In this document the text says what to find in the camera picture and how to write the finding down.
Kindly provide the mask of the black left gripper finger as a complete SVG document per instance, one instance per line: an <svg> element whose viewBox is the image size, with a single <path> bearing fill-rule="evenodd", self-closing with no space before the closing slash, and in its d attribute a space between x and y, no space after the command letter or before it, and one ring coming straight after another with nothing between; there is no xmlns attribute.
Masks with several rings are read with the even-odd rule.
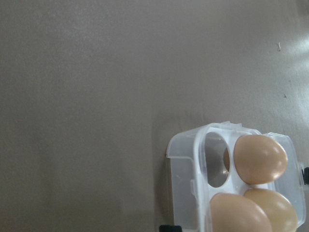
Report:
<svg viewBox="0 0 309 232"><path fill-rule="evenodd" d="M160 225L159 232L182 232L182 228L179 225Z"/></svg>

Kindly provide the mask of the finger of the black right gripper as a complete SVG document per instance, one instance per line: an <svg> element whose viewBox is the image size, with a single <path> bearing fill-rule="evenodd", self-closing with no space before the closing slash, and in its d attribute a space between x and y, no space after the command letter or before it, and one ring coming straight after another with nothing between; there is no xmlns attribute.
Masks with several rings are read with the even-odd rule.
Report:
<svg viewBox="0 0 309 232"><path fill-rule="evenodd" d="M302 176L303 176L304 186L309 185L309 167L305 167L304 169L302 169Z"/></svg>

